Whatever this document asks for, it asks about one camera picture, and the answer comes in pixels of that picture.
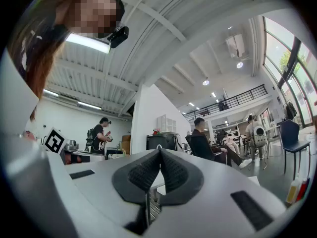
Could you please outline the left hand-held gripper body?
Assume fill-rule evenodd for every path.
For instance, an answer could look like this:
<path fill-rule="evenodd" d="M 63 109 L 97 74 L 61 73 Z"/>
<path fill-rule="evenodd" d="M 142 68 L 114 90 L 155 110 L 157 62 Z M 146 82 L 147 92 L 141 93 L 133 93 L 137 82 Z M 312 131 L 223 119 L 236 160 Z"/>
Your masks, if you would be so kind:
<path fill-rule="evenodd" d="M 52 127 L 45 138 L 44 148 L 47 151 L 60 154 L 62 150 L 67 152 L 77 151 L 79 149 L 79 144 L 77 144 L 75 140 L 67 139 L 59 130 Z"/>

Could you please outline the person's navy top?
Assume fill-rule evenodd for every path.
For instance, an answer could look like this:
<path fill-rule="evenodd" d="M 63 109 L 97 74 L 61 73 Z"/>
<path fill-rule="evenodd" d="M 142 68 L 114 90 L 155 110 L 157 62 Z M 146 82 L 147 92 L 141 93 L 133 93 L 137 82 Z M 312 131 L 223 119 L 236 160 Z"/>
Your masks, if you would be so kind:
<path fill-rule="evenodd" d="M 40 59 L 51 61 L 68 35 L 69 31 L 62 24 L 51 26 L 45 23 L 38 29 L 33 27 L 27 31 L 22 39 L 20 53 L 19 72 L 22 78 L 27 78 L 27 73 L 31 72 Z"/>

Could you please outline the black balcony railing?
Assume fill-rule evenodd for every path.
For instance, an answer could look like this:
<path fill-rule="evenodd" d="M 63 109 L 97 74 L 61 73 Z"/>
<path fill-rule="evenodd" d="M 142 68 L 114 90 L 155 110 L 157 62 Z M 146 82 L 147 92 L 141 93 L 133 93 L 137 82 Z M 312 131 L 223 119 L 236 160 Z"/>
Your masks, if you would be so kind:
<path fill-rule="evenodd" d="M 219 101 L 215 104 L 208 105 L 206 107 L 203 107 L 196 111 L 189 112 L 187 114 L 183 114 L 183 116 L 187 121 L 192 121 L 199 117 L 213 115 L 213 114 L 228 110 L 230 108 L 248 103 L 266 94 L 268 94 L 268 92 L 264 84 L 262 84 L 258 87 L 252 88 L 249 91 L 243 92 L 229 99 Z"/>

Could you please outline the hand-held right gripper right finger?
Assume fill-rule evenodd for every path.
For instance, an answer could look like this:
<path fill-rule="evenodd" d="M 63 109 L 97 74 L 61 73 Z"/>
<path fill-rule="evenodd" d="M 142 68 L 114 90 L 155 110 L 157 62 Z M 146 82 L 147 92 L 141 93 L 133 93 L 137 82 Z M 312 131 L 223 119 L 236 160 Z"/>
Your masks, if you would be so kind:
<path fill-rule="evenodd" d="M 161 206 L 186 204 L 204 185 L 202 171 L 166 149 L 160 150 L 160 155 L 160 171 L 165 184 L 165 195 L 160 200 Z"/>

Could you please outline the cardboard box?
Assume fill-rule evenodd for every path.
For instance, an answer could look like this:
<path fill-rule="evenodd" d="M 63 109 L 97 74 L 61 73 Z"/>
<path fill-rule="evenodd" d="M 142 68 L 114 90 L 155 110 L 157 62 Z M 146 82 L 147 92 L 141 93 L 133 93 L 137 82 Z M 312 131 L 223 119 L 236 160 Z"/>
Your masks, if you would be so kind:
<path fill-rule="evenodd" d="M 131 142 L 131 135 L 124 135 L 121 141 L 121 148 L 125 151 L 126 155 L 130 154 L 130 142 Z"/>

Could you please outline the large window wall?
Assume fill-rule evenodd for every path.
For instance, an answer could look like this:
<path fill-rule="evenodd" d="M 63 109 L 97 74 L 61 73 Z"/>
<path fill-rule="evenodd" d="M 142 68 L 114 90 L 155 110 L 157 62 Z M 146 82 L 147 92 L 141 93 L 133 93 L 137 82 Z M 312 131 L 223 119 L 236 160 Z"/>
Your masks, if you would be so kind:
<path fill-rule="evenodd" d="M 263 17 L 264 67 L 273 77 L 285 99 L 284 109 L 292 104 L 293 116 L 302 127 L 317 118 L 317 59 L 293 33 Z"/>

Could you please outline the dark blue chair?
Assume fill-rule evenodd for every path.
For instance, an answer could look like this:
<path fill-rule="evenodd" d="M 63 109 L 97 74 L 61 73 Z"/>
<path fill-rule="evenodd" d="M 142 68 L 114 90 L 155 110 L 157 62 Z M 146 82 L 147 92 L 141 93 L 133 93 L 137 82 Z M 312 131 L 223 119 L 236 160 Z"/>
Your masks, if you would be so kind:
<path fill-rule="evenodd" d="M 300 126 L 295 123 L 294 121 L 288 119 L 280 123 L 280 138 L 281 138 L 281 146 L 284 150 L 284 174 L 286 174 L 286 167 L 287 167 L 287 153 L 293 154 L 293 180 L 296 178 L 296 153 L 299 153 L 299 166 L 300 169 L 301 165 L 301 152 L 308 148 L 309 153 L 309 167 L 308 167 L 308 175 L 310 174 L 310 167 L 311 167 L 311 142 L 308 140 L 300 140 L 299 139 L 299 132 Z"/>

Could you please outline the white ceiling air conditioner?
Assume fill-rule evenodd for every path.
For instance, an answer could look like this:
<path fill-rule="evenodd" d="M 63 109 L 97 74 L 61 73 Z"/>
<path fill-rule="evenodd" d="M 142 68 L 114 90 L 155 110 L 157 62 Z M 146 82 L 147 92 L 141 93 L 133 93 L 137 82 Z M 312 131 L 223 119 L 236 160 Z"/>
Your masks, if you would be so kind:
<path fill-rule="evenodd" d="M 245 52 L 242 34 L 232 35 L 226 38 L 226 45 L 231 58 L 241 58 Z"/>

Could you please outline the yellow squeeze bottle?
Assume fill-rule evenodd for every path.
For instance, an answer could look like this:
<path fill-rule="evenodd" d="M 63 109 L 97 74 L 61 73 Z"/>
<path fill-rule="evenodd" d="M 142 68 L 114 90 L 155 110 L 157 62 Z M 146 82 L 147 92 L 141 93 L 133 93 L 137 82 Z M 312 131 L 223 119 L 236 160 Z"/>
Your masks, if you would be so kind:
<path fill-rule="evenodd" d="M 296 201 L 300 185 L 301 185 L 301 180 L 299 178 L 299 174 L 297 174 L 295 175 L 294 180 L 290 184 L 288 195 L 286 197 L 286 202 L 288 204 L 293 204 Z"/>

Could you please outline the black cabinet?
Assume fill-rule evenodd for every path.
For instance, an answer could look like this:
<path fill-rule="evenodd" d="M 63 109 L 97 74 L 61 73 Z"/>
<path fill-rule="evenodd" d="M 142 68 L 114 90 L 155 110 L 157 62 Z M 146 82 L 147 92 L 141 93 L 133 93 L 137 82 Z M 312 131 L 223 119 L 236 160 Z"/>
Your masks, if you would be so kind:
<path fill-rule="evenodd" d="M 175 132 L 163 132 L 160 134 L 147 135 L 146 149 L 169 149 L 184 152 L 181 137 Z"/>

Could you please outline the dark coat on rack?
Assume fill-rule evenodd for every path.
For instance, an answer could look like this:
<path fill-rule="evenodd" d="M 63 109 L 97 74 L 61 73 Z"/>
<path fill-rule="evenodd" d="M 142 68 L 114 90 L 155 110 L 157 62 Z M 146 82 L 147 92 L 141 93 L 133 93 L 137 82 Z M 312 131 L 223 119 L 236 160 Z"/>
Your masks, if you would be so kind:
<path fill-rule="evenodd" d="M 291 102 L 286 104 L 285 110 L 288 119 L 293 120 L 297 116 L 297 111 Z"/>

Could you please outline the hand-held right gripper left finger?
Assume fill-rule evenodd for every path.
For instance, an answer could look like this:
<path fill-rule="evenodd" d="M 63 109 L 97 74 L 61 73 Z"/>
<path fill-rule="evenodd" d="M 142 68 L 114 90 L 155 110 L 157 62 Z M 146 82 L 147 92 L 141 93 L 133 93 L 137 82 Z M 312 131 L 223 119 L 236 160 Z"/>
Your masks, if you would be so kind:
<path fill-rule="evenodd" d="M 129 203 L 144 204 L 145 195 L 160 171 L 160 150 L 117 169 L 112 175 L 112 185 L 121 198 Z"/>

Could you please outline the white cube shelf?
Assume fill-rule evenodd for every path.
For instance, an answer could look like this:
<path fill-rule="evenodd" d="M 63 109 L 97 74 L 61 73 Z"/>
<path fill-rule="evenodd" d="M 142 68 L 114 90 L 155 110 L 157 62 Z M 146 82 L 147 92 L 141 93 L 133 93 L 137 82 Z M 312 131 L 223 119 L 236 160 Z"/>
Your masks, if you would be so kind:
<path fill-rule="evenodd" d="M 169 119 L 166 115 L 160 116 L 157 118 L 157 126 L 156 129 L 160 132 L 177 132 L 176 121 L 173 119 Z"/>

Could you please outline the red squeeze bottle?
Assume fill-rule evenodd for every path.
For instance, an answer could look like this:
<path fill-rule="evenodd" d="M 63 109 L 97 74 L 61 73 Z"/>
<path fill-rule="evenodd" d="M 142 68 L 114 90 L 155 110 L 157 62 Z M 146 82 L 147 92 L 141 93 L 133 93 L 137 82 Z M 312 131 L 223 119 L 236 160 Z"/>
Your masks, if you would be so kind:
<path fill-rule="evenodd" d="M 308 187 L 308 184 L 309 184 L 309 181 L 310 181 L 310 178 L 303 179 L 301 186 L 300 186 L 300 189 L 299 189 L 299 192 L 298 192 L 298 195 L 297 195 L 296 201 L 300 201 L 304 197 L 306 190 L 307 190 L 307 187 Z"/>

